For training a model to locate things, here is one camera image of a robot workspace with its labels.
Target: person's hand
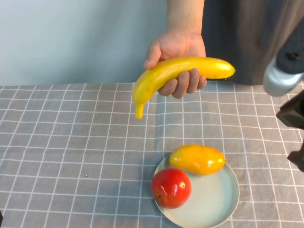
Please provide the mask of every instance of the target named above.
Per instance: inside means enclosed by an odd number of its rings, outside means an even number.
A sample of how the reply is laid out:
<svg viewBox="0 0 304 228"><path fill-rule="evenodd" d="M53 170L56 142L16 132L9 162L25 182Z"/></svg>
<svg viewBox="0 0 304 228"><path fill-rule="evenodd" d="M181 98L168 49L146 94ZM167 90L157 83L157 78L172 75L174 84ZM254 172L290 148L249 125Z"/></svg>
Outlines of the person's hand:
<svg viewBox="0 0 304 228"><path fill-rule="evenodd" d="M200 34L185 30L165 32L150 44L143 67L150 69L159 61L182 56L206 56ZM182 98L186 93L192 94L197 89L203 89L206 84L206 78L200 76L198 69L192 69L189 72L181 72L177 79L167 82L159 93L162 96L172 95L175 98Z"/></svg>

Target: forearm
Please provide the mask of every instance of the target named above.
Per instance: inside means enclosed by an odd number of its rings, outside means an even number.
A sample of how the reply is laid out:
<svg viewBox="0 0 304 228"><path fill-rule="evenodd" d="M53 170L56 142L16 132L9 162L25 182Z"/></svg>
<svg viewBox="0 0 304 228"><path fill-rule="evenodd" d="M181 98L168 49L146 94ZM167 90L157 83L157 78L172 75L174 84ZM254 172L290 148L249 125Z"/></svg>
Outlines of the forearm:
<svg viewBox="0 0 304 228"><path fill-rule="evenodd" d="M205 0L167 0L168 30L201 33Z"/></svg>

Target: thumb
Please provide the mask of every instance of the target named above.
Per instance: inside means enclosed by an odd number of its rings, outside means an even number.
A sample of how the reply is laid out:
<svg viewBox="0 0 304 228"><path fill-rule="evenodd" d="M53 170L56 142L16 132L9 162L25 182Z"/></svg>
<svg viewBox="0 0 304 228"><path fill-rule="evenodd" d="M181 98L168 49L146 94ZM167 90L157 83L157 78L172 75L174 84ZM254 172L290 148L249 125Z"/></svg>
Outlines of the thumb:
<svg viewBox="0 0 304 228"><path fill-rule="evenodd" d="M152 42L149 46L146 61L143 64L143 68L150 69L152 67L155 67L155 65L161 58L161 54L162 52L159 42Z"/></svg>

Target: gray checkered tablecloth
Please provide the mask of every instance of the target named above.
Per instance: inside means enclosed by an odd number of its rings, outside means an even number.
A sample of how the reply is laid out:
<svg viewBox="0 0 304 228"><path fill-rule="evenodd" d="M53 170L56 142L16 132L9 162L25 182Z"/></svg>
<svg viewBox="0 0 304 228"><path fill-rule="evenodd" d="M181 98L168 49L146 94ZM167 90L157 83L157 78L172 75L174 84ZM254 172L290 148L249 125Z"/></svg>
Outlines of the gray checkered tablecloth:
<svg viewBox="0 0 304 228"><path fill-rule="evenodd" d="M141 120L132 87L0 87L3 227L177 227L150 181L186 143L223 151L237 175L240 202L221 228L304 227L304 174L286 158L302 132L275 117L303 85L271 98L261 86L210 81L182 100L155 94Z"/></svg>

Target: apple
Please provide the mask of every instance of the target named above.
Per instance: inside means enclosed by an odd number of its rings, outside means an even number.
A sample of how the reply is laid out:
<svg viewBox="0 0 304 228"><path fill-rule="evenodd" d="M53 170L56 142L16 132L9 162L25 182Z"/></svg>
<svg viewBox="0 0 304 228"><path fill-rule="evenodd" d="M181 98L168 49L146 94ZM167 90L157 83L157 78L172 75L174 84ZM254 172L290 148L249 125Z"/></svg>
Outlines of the apple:
<svg viewBox="0 0 304 228"><path fill-rule="evenodd" d="M192 186L187 174L177 168L167 168L154 175L151 189L158 205L174 209L190 197Z"/></svg>

